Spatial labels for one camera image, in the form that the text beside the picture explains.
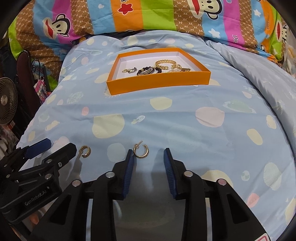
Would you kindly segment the person's left hand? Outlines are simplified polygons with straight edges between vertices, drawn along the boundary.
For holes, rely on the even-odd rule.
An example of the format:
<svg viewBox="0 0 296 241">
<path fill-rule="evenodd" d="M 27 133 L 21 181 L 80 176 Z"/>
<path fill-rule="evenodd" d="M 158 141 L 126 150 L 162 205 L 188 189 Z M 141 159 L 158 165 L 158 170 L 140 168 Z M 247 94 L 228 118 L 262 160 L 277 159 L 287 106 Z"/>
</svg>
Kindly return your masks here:
<svg viewBox="0 0 296 241">
<path fill-rule="evenodd" d="M 35 226 L 39 223 L 40 213 L 37 211 L 16 225 L 11 225 L 12 230 L 21 240 L 28 240 Z"/>
</svg>

